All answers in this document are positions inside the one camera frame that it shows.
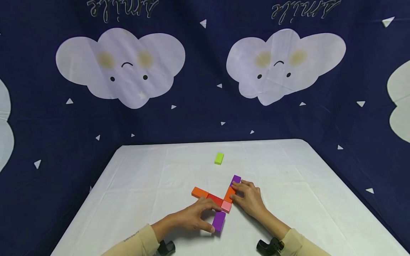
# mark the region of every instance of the cloud print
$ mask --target cloud print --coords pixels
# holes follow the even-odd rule
[[[397,106],[390,126],[397,136],[410,143],[410,61],[396,69],[387,81],[387,91]]]
[[[131,109],[166,93],[184,62],[184,47],[175,37],[157,33],[137,39],[121,28],[107,30],[98,42],[70,38],[56,53],[58,70],[67,80]]]
[[[342,60],[346,44],[330,33],[300,38],[292,29],[274,33],[268,41],[246,37],[231,48],[229,75],[246,98],[258,97],[267,106],[287,94],[313,85]]]
[[[14,148],[13,131],[7,120],[11,111],[9,91],[0,80],[0,172],[8,162]]]

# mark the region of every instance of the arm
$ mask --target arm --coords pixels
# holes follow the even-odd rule
[[[244,197],[232,195],[231,199],[234,203],[242,207],[246,213],[259,221],[274,237],[284,243],[285,247],[280,252],[281,256],[330,256],[270,213],[263,204],[260,188],[255,187],[252,182],[244,180],[241,183],[233,182],[232,188],[244,194]]]
[[[134,235],[113,246],[102,256],[152,256],[157,251],[159,242],[176,227],[202,229],[213,233],[215,228],[200,218],[205,210],[221,211],[222,208],[211,199],[201,197],[193,205],[172,213],[151,226],[147,224]]]

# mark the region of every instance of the purple block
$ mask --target purple block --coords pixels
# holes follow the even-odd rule
[[[234,175],[229,186],[232,186],[233,181],[235,181],[236,183],[241,183],[241,177]]]
[[[214,226],[215,231],[221,232],[223,222],[225,221],[226,213],[223,211],[217,211],[215,213],[214,222],[212,222],[212,226]]]

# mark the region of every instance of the white tablecloth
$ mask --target white tablecloth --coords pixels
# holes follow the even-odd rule
[[[222,165],[214,164],[218,152],[225,154]],[[253,181],[273,214],[333,256],[409,255],[318,154],[295,139],[122,146],[52,256],[99,256],[146,223],[194,203],[195,186],[223,198],[234,174]],[[220,236],[176,230],[167,239],[175,256],[251,256],[259,255],[259,239],[271,237],[232,206]]]

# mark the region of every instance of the hand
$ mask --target hand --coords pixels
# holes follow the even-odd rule
[[[201,214],[205,210],[221,211],[222,208],[212,201],[212,199],[201,197],[193,205],[176,212],[174,216],[180,227],[191,230],[202,229],[213,233],[215,232],[215,228],[210,223],[201,219]]]
[[[244,197],[231,195],[234,203],[242,207],[247,214],[258,219],[266,210],[260,194],[260,188],[255,187],[252,182],[241,180],[241,183],[232,182],[232,188],[244,194]]]

